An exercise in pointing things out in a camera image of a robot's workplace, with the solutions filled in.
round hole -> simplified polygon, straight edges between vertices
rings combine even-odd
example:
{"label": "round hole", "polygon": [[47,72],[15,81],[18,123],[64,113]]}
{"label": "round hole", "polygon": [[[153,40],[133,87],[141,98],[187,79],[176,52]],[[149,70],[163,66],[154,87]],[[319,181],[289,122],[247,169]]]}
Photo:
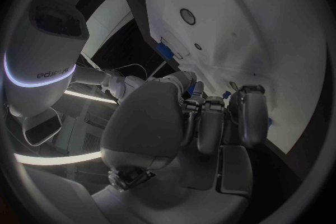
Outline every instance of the round hole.
{"label": "round hole", "polygon": [[180,10],[180,14],[182,19],[189,25],[194,25],[196,23],[196,18],[195,16],[189,11],[186,10],[185,8],[182,8]]}
{"label": "round hole", "polygon": [[195,43],[195,47],[196,47],[197,49],[199,49],[199,50],[202,50],[202,48],[200,47],[200,45],[198,45],[198,44],[196,44],[196,43]]}

led light strip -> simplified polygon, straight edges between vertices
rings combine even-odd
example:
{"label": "led light strip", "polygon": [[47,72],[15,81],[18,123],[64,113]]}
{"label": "led light strip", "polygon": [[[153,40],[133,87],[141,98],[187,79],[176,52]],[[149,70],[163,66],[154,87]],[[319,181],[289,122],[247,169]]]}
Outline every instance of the led light strip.
{"label": "led light strip", "polygon": [[85,95],[85,94],[78,94],[78,93],[73,92],[73,91],[65,91],[65,94],[69,94],[69,95],[73,95],[73,96],[77,96],[77,97],[82,97],[82,98],[86,98],[86,99],[91,99],[91,100],[96,100],[96,101],[101,101],[101,102],[110,102],[111,104],[116,104],[115,101],[110,100],[110,99],[104,99],[104,98],[94,97],[94,96]]}
{"label": "led light strip", "polygon": [[31,165],[62,165],[62,164],[73,164],[75,162],[94,160],[95,158],[101,158],[101,152],[94,152],[78,156],[69,157],[54,157],[54,158],[43,158],[43,157],[30,157],[14,153],[16,160],[22,164]]}
{"label": "led light strip", "polygon": [[59,77],[55,80],[51,80],[51,81],[48,81],[48,82],[42,82],[42,83],[32,83],[32,84],[30,84],[30,83],[22,83],[22,82],[16,80],[15,78],[13,78],[13,76],[10,74],[10,71],[8,70],[8,67],[7,67],[6,54],[4,55],[4,58],[3,58],[3,66],[4,66],[4,71],[7,75],[7,77],[9,78],[9,80],[12,83],[14,83],[15,85],[18,85],[20,87],[25,87],[25,88],[41,87],[41,86],[45,86],[45,85],[52,84],[52,83],[55,83],[57,81],[63,80],[66,77],[70,76],[74,72],[74,69],[76,68],[76,65],[74,65],[70,72],[68,72],[64,76],[61,76],[61,77]]}

